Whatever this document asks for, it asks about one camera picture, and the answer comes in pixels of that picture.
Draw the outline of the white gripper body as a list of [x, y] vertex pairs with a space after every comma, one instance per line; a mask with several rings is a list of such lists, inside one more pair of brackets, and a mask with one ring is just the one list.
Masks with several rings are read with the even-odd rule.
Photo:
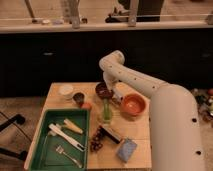
[[114, 76], [106, 72], [103, 73], [103, 79], [106, 83], [107, 88], [115, 94], [115, 98], [118, 101], [121, 101], [123, 96], [116, 88], [116, 84], [118, 83], [118, 80]]

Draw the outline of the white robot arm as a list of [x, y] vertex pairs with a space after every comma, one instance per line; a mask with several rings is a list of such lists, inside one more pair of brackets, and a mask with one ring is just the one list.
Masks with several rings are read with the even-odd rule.
[[152, 171], [206, 171], [197, 102], [192, 93], [124, 66], [119, 50], [102, 57], [99, 66], [109, 90], [122, 81], [150, 99]]

